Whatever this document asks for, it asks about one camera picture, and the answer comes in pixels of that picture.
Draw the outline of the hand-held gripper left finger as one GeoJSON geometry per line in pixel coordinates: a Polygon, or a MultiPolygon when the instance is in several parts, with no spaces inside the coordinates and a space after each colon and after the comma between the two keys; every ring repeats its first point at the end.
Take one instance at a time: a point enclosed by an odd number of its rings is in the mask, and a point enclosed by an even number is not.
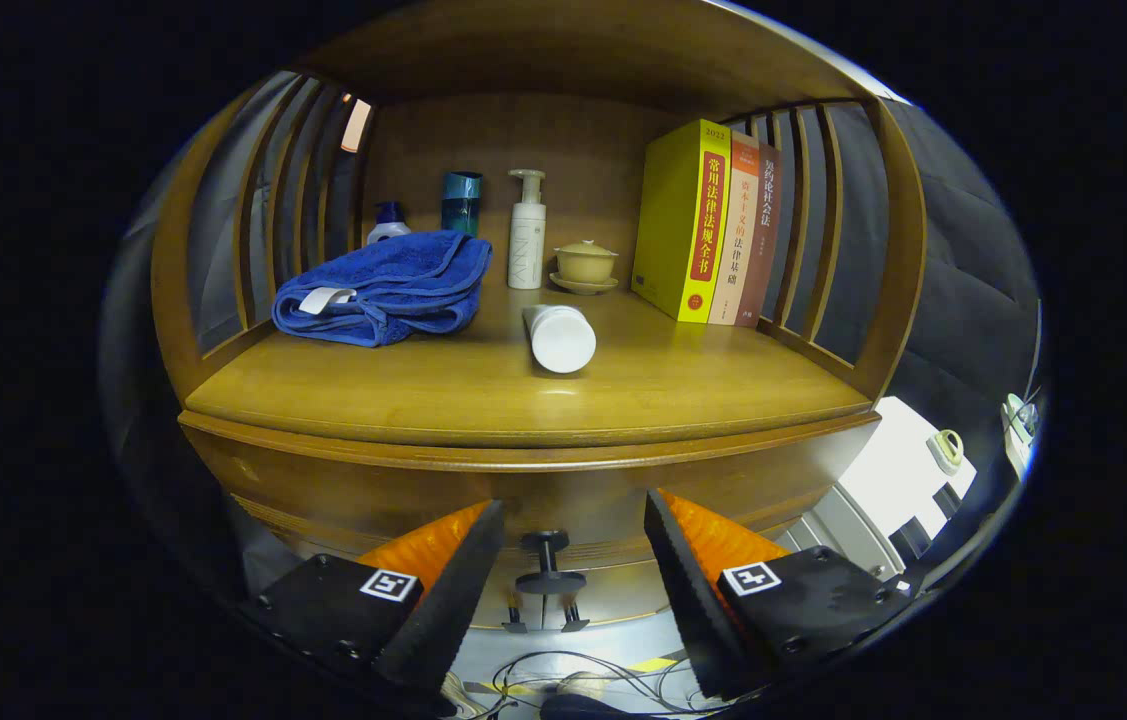
{"type": "Polygon", "coordinates": [[[504,503],[474,503],[357,561],[313,555],[240,614],[290,652],[388,701],[440,701],[504,541],[504,503]]]}

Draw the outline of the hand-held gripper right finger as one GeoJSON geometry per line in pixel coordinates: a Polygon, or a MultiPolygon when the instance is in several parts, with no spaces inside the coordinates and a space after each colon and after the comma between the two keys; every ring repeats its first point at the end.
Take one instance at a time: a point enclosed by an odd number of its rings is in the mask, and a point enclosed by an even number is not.
{"type": "Polygon", "coordinates": [[[706,697],[738,700],[827,670],[915,601],[824,544],[790,552],[719,512],[647,492],[644,528],[706,697]]]}

